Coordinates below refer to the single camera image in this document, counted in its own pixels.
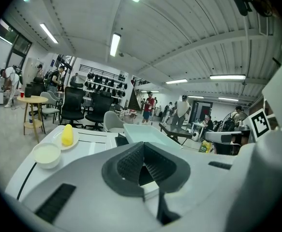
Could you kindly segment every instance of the concrete floor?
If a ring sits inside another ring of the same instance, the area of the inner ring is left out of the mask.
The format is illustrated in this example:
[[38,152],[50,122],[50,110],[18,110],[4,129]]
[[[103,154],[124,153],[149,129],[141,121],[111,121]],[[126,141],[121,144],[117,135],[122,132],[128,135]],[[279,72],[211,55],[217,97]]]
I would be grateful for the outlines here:
[[[14,108],[4,108],[0,105],[0,188],[5,189],[9,180],[13,176],[22,161],[37,145],[34,131],[26,129],[26,135],[23,135],[23,119],[25,112],[25,104],[15,101]],[[134,124],[141,123],[142,115],[138,114],[134,120]],[[83,119],[79,121],[84,125],[93,124]],[[153,121],[153,126],[159,128],[159,121]],[[50,133],[59,122],[52,123],[52,116],[44,120],[46,135]],[[39,140],[41,141],[46,135],[40,128],[37,129]],[[184,138],[178,139],[180,143],[184,142]],[[184,149],[197,151],[201,143],[188,139],[184,144]]]

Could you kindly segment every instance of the black office chair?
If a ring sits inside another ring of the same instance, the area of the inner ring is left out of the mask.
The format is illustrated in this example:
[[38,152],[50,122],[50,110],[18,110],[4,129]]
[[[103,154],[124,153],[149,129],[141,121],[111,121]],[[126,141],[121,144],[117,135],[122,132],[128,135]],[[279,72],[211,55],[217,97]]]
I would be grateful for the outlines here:
[[64,90],[64,104],[61,111],[61,121],[62,119],[67,119],[70,121],[72,127],[82,126],[82,124],[73,123],[74,120],[80,120],[84,118],[82,113],[81,104],[84,102],[83,97],[85,92],[79,88],[66,87]]
[[102,131],[103,126],[99,126],[99,123],[103,123],[104,114],[110,110],[110,106],[113,103],[111,93],[102,91],[100,94],[94,94],[92,96],[92,108],[85,119],[94,122],[94,125],[86,125],[86,127],[92,127],[92,130]]

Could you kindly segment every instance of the desk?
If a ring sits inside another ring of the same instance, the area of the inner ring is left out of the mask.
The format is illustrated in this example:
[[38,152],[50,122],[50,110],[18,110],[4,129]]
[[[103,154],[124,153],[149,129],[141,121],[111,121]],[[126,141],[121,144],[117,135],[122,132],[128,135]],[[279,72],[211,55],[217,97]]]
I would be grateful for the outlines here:
[[[47,102],[48,98],[32,95],[29,98],[27,98],[27,97],[22,98],[22,97],[18,96],[17,99],[21,102],[26,103],[25,116],[24,116],[24,135],[25,135],[25,128],[34,129],[35,138],[39,142],[39,136],[36,132],[36,128],[42,127],[42,125],[43,125],[43,117],[41,116],[41,105],[42,105],[42,103]],[[28,104],[31,104],[32,124],[30,124],[28,121],[26,121]],[[38,104],[38,115],[39,115],[38,120],[34,119],[33,104]]]
[[159,127],[160,127],[160,131],[163,130],[169,138],[171,138],[172,140],[174,140],[178,144],[180,144],[179,141],[177,139],[175,139],[174,137],[185,137],[186,140],[188,138],[193,137],[192,134],[190,134],[189,132],[187,132],[187,131],[185,131],[182,128],[179,128],[177,126],[163,125],[162,123],[159,123]]
[[[51,143],[53,137],[57,133],[63,131],[63,128],[64,126],[57,126],[41,141],[41,143]],[[72,149],[61,152],[60,163],[55,168],[42,169],[36,166],[31,152],[12,176],[5,192],[13,198],[22,201],[38,184],[68,165],[70,162],[87,155],[93,155],[117,147],[115,137],[118,136],[118,133],[77,128],[73,128],[73,130],[76,130],[79,133],[79,141]]]
[[192,128],[191,128],[192,134],[193,134],[193,128],[194,128],[194,126],[201,127],[201,133],[199,134],[199,137],[198,137],[198,141],[199,141],[200,138],[201,138],[202,132],[203,132],[203,128],[205,127],[205,124],[203,124],[203,123],[194,123],[194,122],[193,122],[193,126],[192,126]]

